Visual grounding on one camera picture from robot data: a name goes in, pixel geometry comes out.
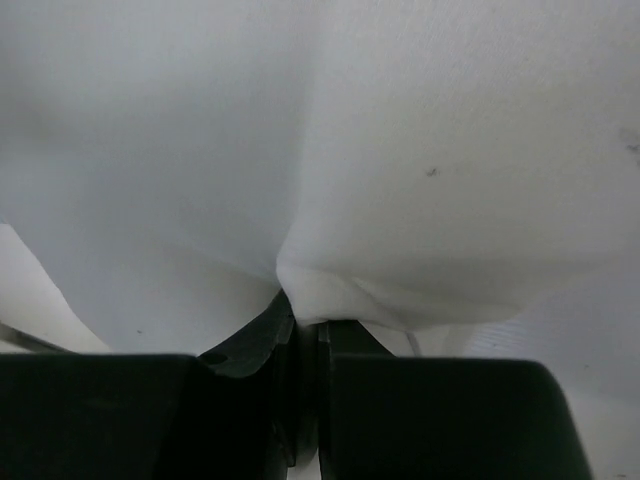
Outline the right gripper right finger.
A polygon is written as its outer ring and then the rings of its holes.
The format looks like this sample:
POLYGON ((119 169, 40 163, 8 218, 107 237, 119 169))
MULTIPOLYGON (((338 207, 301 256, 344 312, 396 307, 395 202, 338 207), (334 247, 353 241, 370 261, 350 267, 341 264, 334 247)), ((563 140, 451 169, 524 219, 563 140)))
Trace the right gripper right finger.
POLYGON ((588 479, 554 376, 524 360, 409 358, 360 323, 318 331, 325 479, 588 479))

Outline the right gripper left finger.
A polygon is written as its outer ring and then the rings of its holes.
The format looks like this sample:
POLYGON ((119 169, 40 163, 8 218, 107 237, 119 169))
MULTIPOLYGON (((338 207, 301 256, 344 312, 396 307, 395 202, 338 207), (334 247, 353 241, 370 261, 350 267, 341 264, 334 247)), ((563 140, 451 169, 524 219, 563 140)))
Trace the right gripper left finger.
POLYGON ((294 327, 278 294, 198 356, 3 355, 2 477, 285 478, 295 463, 294 327))

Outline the white pillow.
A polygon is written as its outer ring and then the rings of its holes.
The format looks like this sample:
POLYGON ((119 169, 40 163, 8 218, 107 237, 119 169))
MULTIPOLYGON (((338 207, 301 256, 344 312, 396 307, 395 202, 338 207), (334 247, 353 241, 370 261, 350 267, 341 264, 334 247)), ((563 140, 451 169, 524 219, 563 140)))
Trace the white pillow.
POLYGON ((507 320, 639 255, 635 1, 5 1, 1 213, 124 349, 507 320))

